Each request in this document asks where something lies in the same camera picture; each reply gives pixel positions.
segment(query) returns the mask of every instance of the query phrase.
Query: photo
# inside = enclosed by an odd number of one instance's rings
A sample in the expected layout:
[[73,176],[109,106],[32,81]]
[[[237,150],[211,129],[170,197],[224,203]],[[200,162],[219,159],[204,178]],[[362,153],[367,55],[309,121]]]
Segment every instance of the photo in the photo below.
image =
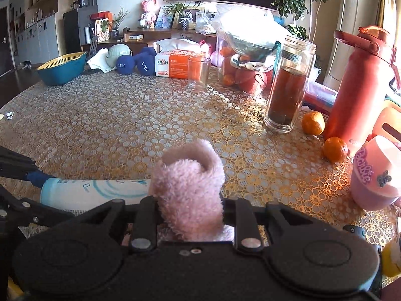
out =
[[168,11],[168,6],[160,8],[159,15],[156,20],[156,28],[170,28],[173,22],[174,12]]
[[[185,10],[185,12],[191,12],[190,18],[192,21],[189,22],[188,25],[188,29],[195,29],[196,26],[196,13],[198,11],[205,11],[204,7],[196,7],[194,9],[191,10]],[[176,16],[174,17],[174,21],[173,21],[173,28],[177,28],[177,23],[178,23],[179,19],[178,19],[178,15],[176,14]]]

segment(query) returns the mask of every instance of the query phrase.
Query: dark wooden floor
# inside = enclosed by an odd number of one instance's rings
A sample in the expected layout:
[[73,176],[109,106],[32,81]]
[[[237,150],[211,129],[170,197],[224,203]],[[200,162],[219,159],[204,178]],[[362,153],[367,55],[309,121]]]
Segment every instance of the dark wooden floor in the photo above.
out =
[[0,77],[0,107],[39,81],[39,75],[33,68],[13,71]]

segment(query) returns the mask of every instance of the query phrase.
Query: red water bottle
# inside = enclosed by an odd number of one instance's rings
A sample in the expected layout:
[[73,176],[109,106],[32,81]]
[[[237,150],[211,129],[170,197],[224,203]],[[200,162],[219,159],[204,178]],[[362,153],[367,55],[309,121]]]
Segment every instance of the red water bottle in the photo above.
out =
[[362,147],[382,111],[386,87],[396,77],[396,48],[389,45],[390,34],[377,26],[359,28],[358,36],[341,31],[334,38],[354,46],[333,109],[324,139],[339,137],[348,146],[350,156]]

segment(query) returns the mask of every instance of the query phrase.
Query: vase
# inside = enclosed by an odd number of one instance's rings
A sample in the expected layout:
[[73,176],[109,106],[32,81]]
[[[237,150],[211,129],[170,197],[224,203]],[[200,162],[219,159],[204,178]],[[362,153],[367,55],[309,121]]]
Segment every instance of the vase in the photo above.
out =
[[188,24],[189,24],[188,19],[184,19],[182,22],[179,22],[177,24],[177,28],[182,30],[188,30]]
[[117,38],[120,36],[120,31],[117,29],[113,29],[112,32],[110,33],[110,38]]

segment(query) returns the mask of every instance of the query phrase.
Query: glass bottle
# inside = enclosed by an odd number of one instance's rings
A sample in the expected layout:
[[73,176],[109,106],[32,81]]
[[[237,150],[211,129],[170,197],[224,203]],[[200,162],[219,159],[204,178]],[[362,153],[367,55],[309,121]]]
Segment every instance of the glass bottle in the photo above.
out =
[[292,36],[287,36],[281,46],[264,116],[265,124],[272,130],[287,133],[294,127],[315,64],[315,51],[315,44]]

